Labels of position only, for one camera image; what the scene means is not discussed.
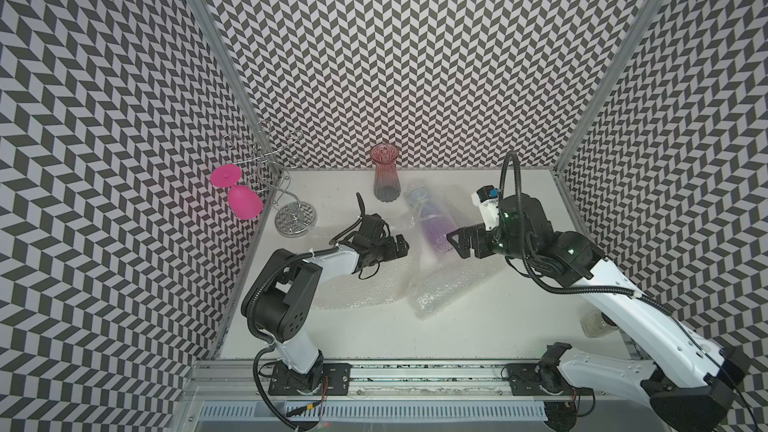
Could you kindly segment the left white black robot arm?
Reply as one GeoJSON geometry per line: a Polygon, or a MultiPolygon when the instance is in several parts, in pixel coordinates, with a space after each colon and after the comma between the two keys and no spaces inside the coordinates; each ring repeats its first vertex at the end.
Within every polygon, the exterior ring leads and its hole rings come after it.
{"type": "Polygon", "coordinates": [[[360,216],[320,250],[273,252],[241,303],[250,334],[279,354],[277,382],[297,394],[314,394],[325,384],[324,356],[302,328],[320,284],[342,276],[365,280],[365,269],[404,259],[410,244],[394,235],[378,214],[360,216]]]}

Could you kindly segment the clear bubble wrap roll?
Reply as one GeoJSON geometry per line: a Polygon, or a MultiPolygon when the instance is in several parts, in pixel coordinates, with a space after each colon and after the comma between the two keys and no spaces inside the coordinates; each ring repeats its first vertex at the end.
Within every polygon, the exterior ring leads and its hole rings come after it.
{"type": "Polygon", "coordinates": [[[428,320],[497,275],[501,268],[497,259],[455,256],[415,276],[406,290],[406,299],[417,318],[428,320]]]}

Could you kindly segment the red black ribbed vase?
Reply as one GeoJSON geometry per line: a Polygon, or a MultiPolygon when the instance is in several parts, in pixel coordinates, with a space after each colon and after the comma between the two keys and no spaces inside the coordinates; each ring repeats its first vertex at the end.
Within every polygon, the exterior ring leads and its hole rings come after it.
{"type": "Polygon", "coordinates": [[[370,151],[375,166],[374,195],[382,202],[395,201],[401,192],[397,175],[399,149],[392,144],[379,143],[370,151]]]}

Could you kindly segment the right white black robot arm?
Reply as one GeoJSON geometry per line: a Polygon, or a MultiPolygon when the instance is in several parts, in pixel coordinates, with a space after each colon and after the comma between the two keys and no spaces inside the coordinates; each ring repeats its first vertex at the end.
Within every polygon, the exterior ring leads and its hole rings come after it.
{"type": "Polygon", "coordinates": [[[482,223],[446,236],[461,258],[521,261],[542,290],[584,298],[648,356],[617,359],[555,342],[536,365],[544,393],[606,392],[650,408],[676,431],[720,425],[751,365],[741,348],[720,346],[683,325],[587,236],[555,231],[539,200],[525,193],[505,197],[494,186],[478,189],[471,199],[482,223]]]}

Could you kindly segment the clear bubble wrap sheet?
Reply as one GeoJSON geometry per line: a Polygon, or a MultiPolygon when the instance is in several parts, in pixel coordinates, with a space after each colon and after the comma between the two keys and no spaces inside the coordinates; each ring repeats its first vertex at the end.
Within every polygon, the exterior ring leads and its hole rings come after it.
{"type": "Polygon", "coordinates": [[[396,229],[394,234],[402,234],[409,244],[405,257],[366,267],[361,275],[353,273],[319,284],[312,310],[360,309],[403,299],[421,269],[423,240],[415,228],[396,229]]]}

